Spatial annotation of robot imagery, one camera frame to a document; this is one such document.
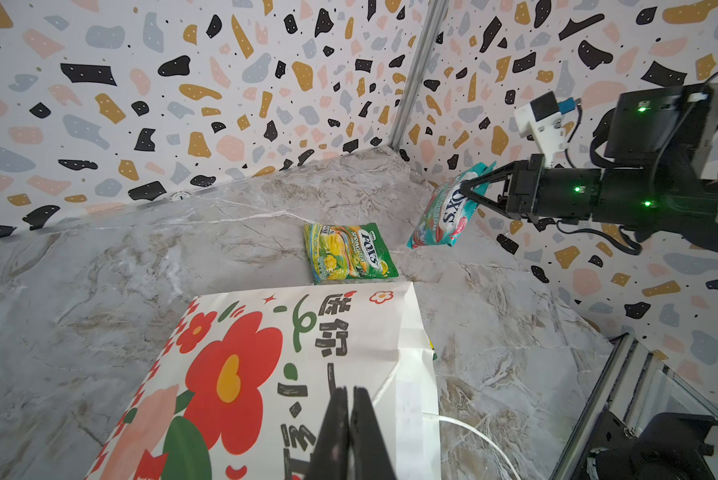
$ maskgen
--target candy bag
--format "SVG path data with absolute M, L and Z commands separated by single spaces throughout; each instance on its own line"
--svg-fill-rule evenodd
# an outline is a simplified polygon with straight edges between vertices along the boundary
M 315 283 L 399 276 L 375 224 L 307 224 L 305 238 Z
M 460 193 L 460 184 L 464 180 L 480 177 L 492 171 L 494 167 L 495 162 L 489 167 L 482 163 L 476 164 L 437 187 L 407 246 L 417 248 L 422 245 L 454 245 L 460 232 L 466 228 L 474 210 L 479 206 L 477 202 L 469 200 Z M 484 195 L 488 186 L 489 183 L 481 184 L 473 191 Z

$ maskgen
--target marble tabletop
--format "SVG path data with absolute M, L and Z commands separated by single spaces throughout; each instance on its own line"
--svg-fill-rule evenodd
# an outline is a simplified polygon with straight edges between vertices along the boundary
M 378 224 L 437 348 L 441 415 L 547 478 L 612 347 L 478 222 L 408 249 L 432 191 L 380 148 L 0 239 L 0 478 L 82 478 L 194 296 L 312 282 L 306 222 Z M 472 433 L 441 441 L 443 478 L 509 478 Z

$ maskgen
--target gift bag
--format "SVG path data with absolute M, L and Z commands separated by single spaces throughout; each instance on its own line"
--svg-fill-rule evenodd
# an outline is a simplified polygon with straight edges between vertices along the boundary
M 398 478 L 441 476 L 433 351 L 406 282 L 195 298 L 87 478 L 303 478 L 336 386 L 368 390 Z

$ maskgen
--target floral paper bag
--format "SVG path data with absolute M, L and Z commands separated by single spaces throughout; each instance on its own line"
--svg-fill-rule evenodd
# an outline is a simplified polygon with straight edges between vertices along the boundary
M 439 478 L 432 358 L 412 283 L 199 296 L 86 478 L 303 478 L 336 386 L 369 391 L 398 478 Z

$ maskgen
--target yellow and green candy packet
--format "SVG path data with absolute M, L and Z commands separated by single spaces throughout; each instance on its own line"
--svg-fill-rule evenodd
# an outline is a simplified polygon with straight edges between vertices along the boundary
M 315 283 L 399 276 L 376 224 L 307 224 L 305 239 Z

